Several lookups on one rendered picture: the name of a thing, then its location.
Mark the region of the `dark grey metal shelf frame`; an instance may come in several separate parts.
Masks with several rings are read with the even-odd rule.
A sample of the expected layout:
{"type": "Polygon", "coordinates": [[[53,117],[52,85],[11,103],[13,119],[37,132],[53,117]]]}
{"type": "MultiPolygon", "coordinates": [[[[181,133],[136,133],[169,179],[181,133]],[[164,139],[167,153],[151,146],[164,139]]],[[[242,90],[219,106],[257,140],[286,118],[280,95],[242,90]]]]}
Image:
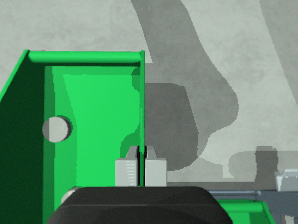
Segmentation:
{"type": "Polygon", "coordinates": [[[211,195],[257,195],[213,196],[215,199],[244,199],[265,202],[275,224],[282,224],[281,215],[294,217],[298,224],[298,169],[276,171],[277,190],[207,190],[211,195]]]}

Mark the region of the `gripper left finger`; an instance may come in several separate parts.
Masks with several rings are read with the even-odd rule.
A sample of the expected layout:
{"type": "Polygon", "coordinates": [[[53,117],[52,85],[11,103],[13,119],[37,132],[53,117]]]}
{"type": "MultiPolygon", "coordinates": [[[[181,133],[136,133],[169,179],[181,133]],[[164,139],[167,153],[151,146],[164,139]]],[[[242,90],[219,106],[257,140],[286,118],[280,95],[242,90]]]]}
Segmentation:
{"type": "Polygon", "coordinates": [[[116,159],[115,186],[140,186],[139,146],[130,146],[126,158],[116,159]]]}

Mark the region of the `green bin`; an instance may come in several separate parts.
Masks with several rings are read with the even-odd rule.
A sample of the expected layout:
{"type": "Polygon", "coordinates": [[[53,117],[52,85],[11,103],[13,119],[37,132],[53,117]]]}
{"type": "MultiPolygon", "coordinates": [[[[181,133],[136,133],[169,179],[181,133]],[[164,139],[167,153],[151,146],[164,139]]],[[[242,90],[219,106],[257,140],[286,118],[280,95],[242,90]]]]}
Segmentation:
{"type": "Polygon", "coordinates": [[[70,189],[115,186],[130,146],[144,186],[144,50],[25,49],[0,93],[0,224],[46,224],[70,189]],[[44,137],[51,117],[66,140],[44,137]]]}
{"type": "Polygon", "coordinates": [[[244,199],[216,199],[234,224],[275,224],[265,202],[244,199]]]}

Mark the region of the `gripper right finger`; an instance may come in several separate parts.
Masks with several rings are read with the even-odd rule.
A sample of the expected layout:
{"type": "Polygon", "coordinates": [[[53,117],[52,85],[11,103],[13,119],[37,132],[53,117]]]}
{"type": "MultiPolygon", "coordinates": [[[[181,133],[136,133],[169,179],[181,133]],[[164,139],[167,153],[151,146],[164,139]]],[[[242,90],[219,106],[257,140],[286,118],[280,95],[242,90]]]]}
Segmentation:
{"type": "Polygon", "coordinates": [[[167,186],[167,160],[157,157],[154,146],[145,146],[144,186],[167,186]]]}

